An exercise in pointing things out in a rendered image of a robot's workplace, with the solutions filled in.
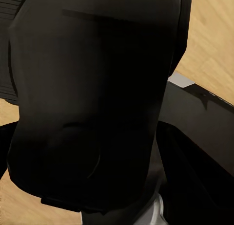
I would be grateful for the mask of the digital camera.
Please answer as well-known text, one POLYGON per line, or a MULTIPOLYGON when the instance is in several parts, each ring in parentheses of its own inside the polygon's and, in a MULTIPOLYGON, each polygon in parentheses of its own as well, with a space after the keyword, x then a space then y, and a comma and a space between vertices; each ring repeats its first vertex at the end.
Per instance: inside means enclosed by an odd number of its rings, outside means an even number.
POLYGON ((19 107, 10 180, 80 213, 140 199, 192 0, 0 0, 0 98, 19 107))

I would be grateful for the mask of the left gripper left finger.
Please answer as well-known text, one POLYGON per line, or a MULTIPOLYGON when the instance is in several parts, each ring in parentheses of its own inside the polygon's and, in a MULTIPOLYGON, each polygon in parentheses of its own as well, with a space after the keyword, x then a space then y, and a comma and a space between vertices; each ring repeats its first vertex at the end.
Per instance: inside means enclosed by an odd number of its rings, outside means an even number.
POLYGON ((0 126, 0 179, 7 170, 6 158, 17 123, 0 126))

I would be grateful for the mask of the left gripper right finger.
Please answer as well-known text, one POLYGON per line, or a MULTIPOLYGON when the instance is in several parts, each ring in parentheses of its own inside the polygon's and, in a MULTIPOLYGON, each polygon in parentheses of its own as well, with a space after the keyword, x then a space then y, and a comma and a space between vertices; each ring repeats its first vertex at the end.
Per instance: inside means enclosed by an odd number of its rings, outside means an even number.
POLYGON ((177 127, 156 141, 179 225, 234 225, 234 177, 177 127))

